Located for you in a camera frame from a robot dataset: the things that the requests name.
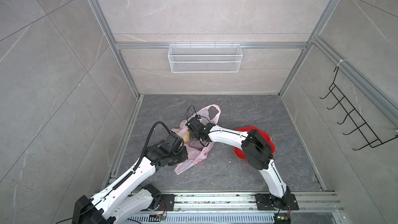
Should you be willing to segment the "pink plastic bag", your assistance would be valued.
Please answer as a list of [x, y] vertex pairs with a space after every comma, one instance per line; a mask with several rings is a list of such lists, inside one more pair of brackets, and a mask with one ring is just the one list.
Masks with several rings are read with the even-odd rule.
[[[213, 105], [208, 105], [201, 110], [198, 111], [197, 114], [193, 114], [191, 117], [195, 117], [196, 115], [199, 115], [201, 117], [201, 122], [203, 124], [206, 124], [208, 122], [217, 124], [219, 117], [221, 115], [221, 109], [218, 105], [213, 104]], [[172, 129], [173, 132], [175, 132], [177, 135], [183, 138], [183, 136], [186, 134], [186, 132], [189, 131], [187, 128], [187, 120], [190, 119], [191, 117], [186, 117], [186, 120], [183, 120], [179, 128], [177, 129]], [[203, 160], [207, 158], [208, 153], [213, 147], [213, 144], [206, 144], [206, 147], [203, 146], [199, 140], [197, 140], [194, 135], [190, 132], [190, 141], [187, 143], [184, 143], [184, 145], [187, 148], [188, 152], [188, 159], [176, 166], [174, 169], [174, 172], [177, 175], [182, 174], [186, 170], [190, 169], [191, 167], [199, 164]]]

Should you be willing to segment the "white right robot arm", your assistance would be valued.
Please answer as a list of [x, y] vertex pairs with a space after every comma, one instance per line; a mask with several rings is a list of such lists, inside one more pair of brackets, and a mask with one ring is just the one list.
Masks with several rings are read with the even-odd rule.
[[276, 168], [272, 146], [260, 131], [234, 131], [210, 122], [203, 124], [195, 117], [189, 119], [186, 126], [199, 141], [223, 143], [241, 150], [248, 164], [258, 170], [267, 183], [272, 205], [288, 206], [291, 191]]

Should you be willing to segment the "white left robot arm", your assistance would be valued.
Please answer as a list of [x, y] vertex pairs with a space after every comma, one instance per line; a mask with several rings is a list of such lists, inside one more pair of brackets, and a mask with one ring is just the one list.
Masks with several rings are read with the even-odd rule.
[[142, 210], [165, 210], [162, 194], [152, 184], [141, 184], [158, 169], [174, 166], [187, 160], [188, 152], [183, 137], [164, 127], [167, 137], [149, 145], [151, 136], [158, 125], [151, 127], [139, 159], [113, 183], [92, 197], [82, 196], [74, 206], [73, 224], [118, 224]]

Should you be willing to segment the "cream fake fruit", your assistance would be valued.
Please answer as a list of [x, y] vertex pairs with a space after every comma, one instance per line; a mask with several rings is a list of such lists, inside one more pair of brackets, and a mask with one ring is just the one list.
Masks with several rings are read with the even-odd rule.
[[186, 134], [183, 136], [183, 141], [185, 143], [187, 143], [188, 141], [190, 141], [190, 132], [186, 132]]

